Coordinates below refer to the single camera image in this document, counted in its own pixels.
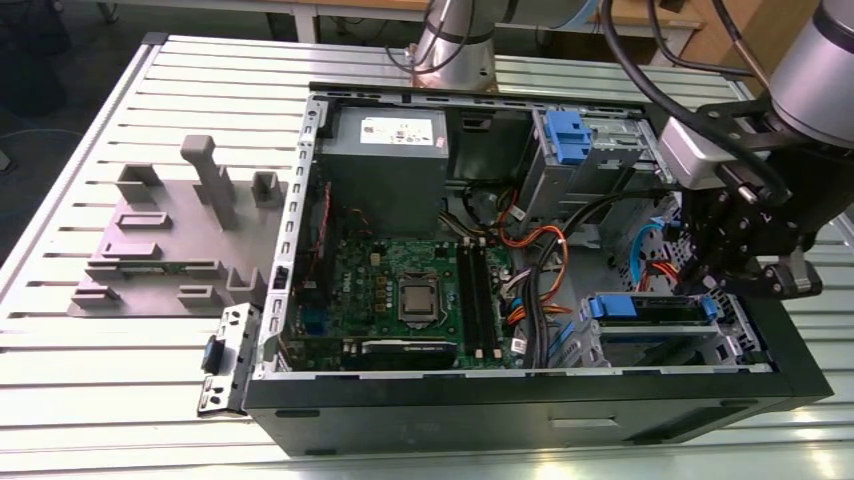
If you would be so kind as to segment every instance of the metal bracket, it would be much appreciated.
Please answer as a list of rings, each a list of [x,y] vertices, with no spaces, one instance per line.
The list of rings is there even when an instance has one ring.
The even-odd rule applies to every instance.
[[[204,349],[204,384],[196,415],[242,417],[243,396],[248,385],[260,311],[250,303],[223,310],[216,334]]]
[[[729,132],[731,138],[754,152],[807,144],[809,139],[803,135],[767,115],[770,111],[773,107],[767,97],[750,101],[714,103],[697,109],[697,113],[706,116],[709,121]],[[757,130],[758,123],[766,124],[762,130]]]
[[[766,265],[761,274],[750,277],[722,275],[717,281],[727,293],[779,300],[813,297],[825,288],[813,264],[803,259],[791,263],[791,257],[787,260],[781,257],[778,263]]]
[[[803,259],[803,250],[801,247],[789,254],[779,257],[779,263],[789,267],[791,279],[798,292],[806,292],[813,286],[813,282],[807,276],[806,260]]]

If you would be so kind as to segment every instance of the ram slot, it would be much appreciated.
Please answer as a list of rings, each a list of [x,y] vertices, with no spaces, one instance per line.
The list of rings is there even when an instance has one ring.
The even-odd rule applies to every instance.
[[[481,348],[494,358],[502,358],[495,334],[495,310],[493,308],[493,290],[490,284],[490,268],[486,264],[486,247],[478,246],[471,252],[471,274],[478,298],[478,323],[481,331]]]
[[[466,342],[466,355],[483,357],[471,256],[471,247],[461,244],[457,248],[457,273],[459,278],[459,300],[463,307],[463,341]]]

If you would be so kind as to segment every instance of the floor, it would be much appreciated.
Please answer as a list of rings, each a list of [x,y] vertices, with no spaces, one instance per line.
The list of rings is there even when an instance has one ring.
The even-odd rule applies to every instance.
[[[71,37],[71,49],[50,57],[67,91],[63,108],[40,118],[16,116],[0,108],[0,150],[16,168],[0,176],[0,262],[23,232],[50,190],[54,179],[74,152],[79,135],[95,117],[102,102],[139,47],[147,32],[271,39],[271,23],[263,13],[122,5],[119,21],[108,25],[94,3],[68,1],[60,14]],[[275,15],[272,29],[279,40],[295,40],[291,17]],[[403,47],[418,40],[420,25],[379,20],[320,20],[322,42]],[[545,34],[534,30],[502,30],[497,51],[537,56]],[[62,129],[19,132],[21,129]]]

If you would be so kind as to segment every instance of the green circuit board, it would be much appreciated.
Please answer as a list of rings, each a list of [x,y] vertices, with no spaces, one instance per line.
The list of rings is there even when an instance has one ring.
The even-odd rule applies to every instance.
[[[502,344],[502,358],[475,358],[465,354],[465,332],[454,242],[408,240],[348,240],[339,244],[332,284],[332,303],[326,312],[327,339],[371,338],[442,340],[458,344],[455,368],[502,368],[509,351],[501,342],[501,317],[495,312],[495,328]],[[495,276],[510,268],[503,248],[487,249],[487,266]],[[439,312],[436,320],[423,328],[411,328],[399,316],[399,282],[408,275],[436,279]],[[318,338],[306,343],[316,369],[334,369],[334,341]]]

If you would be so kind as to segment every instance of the power supply label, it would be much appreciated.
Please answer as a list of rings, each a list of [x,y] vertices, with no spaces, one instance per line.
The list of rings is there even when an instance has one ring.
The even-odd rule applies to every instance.
[[[379,145],[432,146],[432,121],[427,118],[367,117],[362,120],[360,141]]]

